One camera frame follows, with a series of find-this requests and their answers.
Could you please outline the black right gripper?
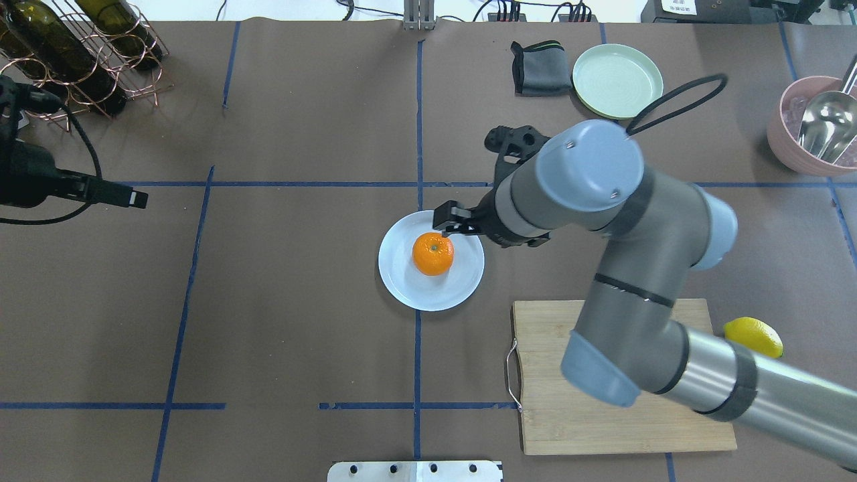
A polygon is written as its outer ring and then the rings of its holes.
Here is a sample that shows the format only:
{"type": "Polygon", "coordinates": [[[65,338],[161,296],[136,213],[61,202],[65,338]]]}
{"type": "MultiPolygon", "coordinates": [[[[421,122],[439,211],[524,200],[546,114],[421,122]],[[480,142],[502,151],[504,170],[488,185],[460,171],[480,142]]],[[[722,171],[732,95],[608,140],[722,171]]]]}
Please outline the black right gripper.
{"type": "Polygon", "coordinates": [[[542,233],[538,237],[524,237],[512,232],[502,221],[496,206],[498,189],[491,189],[475,207],[475,226],[473,225],[474,211],[455,200],[449,200],[433,211],[433,229],[443,230],[443,236],[453,234],[464,236],[483,235],[502,248],[526,245],[530,248],[539,247],[551,239],[551,233],[542,233]]]}

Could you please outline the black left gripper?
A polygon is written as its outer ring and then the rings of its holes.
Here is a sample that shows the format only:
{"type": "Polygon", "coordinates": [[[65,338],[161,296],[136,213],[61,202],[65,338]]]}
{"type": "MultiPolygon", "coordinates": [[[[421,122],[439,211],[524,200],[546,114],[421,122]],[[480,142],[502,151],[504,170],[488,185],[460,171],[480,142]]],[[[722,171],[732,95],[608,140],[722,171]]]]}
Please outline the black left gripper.
{"type": "Polygon", "coordinates": [[[95,176],[74,177],[56,168],[47,149],[12,141],[2,147],[1,204],[34,208],[48,196],[82,200],[90,204],[107,204],[120,208],[144,210],[148,195],[125,184],[109,182],[95,176]]]}

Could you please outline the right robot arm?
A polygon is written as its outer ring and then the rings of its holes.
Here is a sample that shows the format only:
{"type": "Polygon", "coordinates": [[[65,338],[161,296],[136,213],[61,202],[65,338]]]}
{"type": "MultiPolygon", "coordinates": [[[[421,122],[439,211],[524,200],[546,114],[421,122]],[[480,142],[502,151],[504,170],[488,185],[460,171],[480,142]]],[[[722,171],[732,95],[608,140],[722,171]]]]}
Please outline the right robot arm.
{"type": "Polygon", "coordinates": [[[485,145],[498,155],[493,188],[473,208],[435,208],[435,230],[536,247],[575,224],[608,241],[560,364],[570,384],[621,408],[643,392],[663,396],[854,472],[855,391],[672,318],[689,273],[734,245],[728,204],[648,167],[609,120],[554,137],[498,127],[485,145]]]}

